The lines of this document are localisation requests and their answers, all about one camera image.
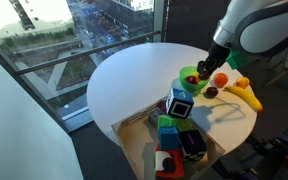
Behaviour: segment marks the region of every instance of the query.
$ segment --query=yellow banana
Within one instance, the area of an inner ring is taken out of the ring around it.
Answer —
[[[249,91],[237,86],[228,86],[226,91],[231,92],[246,101],[257,112],[263,111],[261,102]]]

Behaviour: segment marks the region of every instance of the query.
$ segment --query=wooden tray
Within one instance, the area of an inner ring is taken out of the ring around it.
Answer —
[[[155,177],[154,153],[158,143],[158,132],[148,121],[148,114],[156,107],[163,107],[164,104],[165,98],[112,125],[113,131],[137,179],[151,180]],[[195,164],[191,162],[183,163],[183,179],[198,179],[225,152],[207,133],[197,124],[195,125],[206,142],[207,153],[201,161]]]

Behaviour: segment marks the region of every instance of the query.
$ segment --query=white round table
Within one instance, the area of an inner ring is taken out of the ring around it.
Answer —
[[[119,145],[111,125],[168,95],[171,87],[182,88],[179,71],[196,66],[208,53],[173,43],[133,46],[107,58],[94,71],[87,88],[87,102],[95,123]],[[228,85],[242,75],[225,63],[217,69],[229,77]],[[223,89],[215,99],[203,94],[194,97],[192,118],[229,153],[251,133],[257,113],[241,98]]]

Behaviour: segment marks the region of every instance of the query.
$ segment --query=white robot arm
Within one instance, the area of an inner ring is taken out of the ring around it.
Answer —
[[[273,56],[288,47],[288,0],[232,0],[220,20],[209,57],[198,64],[200,78],[221,67],[230,48]]]

